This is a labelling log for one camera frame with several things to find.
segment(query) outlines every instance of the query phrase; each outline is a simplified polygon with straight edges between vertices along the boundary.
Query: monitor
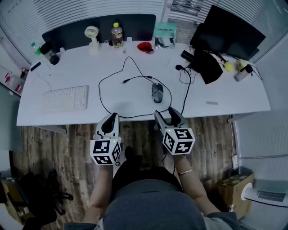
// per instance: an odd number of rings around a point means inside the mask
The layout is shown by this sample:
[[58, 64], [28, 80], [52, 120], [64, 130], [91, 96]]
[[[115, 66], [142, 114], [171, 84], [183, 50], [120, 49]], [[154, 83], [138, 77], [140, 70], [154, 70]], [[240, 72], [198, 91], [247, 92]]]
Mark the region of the monitor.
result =
[[212, 6], [190, 41], [193, 48], [250, 59], [265, 36], [236, 15]]

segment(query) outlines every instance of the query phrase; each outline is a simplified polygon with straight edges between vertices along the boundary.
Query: white desk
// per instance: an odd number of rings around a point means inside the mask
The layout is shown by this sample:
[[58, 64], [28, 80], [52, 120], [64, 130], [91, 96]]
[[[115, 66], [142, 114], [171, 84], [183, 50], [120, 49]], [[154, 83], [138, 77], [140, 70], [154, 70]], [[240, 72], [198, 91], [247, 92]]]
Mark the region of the white desk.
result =
[[[175, 69], [177, 64], [187, 66], [180, 57], [182, 51], [188, 48], [186, 44], [176, 44], [175, 49], [155, 50], [152, 55], [137, 49], [138, 42], [133, 42], [124, 49], [114, 50], [107, 43], [97, 56], [90, 56], [88, 46], [68, 50], [63, 53], [60, 62], [52, 66], [41, 57], [33, 62], [41, 65], [29, 72], [18, 110], [18, 126], [43, 126], [58, 124], [89, 124], [98, 123], [108, 113], [102, 107], [99, 99], [98, 83], [104, 77], [122, 69], [126, 57], [131, 56], [144, 75], [149, 75], [162, 81], [172, 93], [172, 107], [182, 110], [188, 84], [179, 81], [180, 72]], [[235, 60], [226, 57], [235, 64]], [[196, 72], [192, 71], [192, 80]], [[241, 82], [234, 80], [236, 72], [223, 69], [222, 76], [215, 82], [205, 85], [200, 74], [190, 86], [183, 116], [203, 117], [215, 115], [241, 114], [270, 110], [268, 98], [262, 81], [254, 74]], [[49, 91], [48, 81], [52, 90], [89, 86], [88, 107], [85, 111], [71, 111], [54, 114], [42, 112], [42, 94]], [[102, 101], [110, 112], [122, 116], [135, 116], [161, 111], [169, 106], [170, 95], [164, 88], [163, 101], [156, 104], [151, 98], [151, 82], [144, 78], [133, 79], [121, 84], [125, 79], [139, 76], [131, 59], [126, 61], [123, 72], [116, 74], [100, 85]], [[189, 82], [189, 77], [182, 72], [182, 81]], [[169, 113], [162, 113], [168, 118]], [[121, 120], [149, 120], [153, 115]]]

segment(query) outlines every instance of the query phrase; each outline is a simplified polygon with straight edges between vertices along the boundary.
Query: gray shirt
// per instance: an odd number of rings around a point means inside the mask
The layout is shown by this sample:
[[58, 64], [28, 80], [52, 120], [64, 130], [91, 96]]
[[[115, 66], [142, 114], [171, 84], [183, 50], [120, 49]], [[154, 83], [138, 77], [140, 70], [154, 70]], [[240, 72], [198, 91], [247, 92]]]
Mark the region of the gray shirt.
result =
[[68, 223], [65, 230], [239, 230], [233, 212], [204, 217], [194, 201], [159, 180], [135, 181], [114, 196], [98, 225]]

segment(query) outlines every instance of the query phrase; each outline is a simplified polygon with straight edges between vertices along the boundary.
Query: small fan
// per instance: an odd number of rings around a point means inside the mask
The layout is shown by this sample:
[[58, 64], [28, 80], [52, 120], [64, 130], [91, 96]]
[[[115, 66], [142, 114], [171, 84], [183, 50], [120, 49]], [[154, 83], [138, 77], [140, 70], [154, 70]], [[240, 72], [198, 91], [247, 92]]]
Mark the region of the small fan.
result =
[[98, 51], [99, 50], [99, 42], [97, 41], [97, 35], [99, 33], [99, 29], [94, 26], [89, 26], [85, 29], [85, 36], [91, 38], [92, 42], [89, 43], [91, 51]]

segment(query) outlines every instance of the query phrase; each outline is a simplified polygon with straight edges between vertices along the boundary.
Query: hand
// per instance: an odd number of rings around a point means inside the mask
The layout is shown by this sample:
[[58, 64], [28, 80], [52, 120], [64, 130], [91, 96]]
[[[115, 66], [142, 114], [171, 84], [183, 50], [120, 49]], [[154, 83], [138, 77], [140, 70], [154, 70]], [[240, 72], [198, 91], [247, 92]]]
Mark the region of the hand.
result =
[[100, 165], [100, 171], [113, 171], [113, 165]]
[[186, 155], [173, 155], [173, 160], [175, 164], [185, 159], [187, 159]]

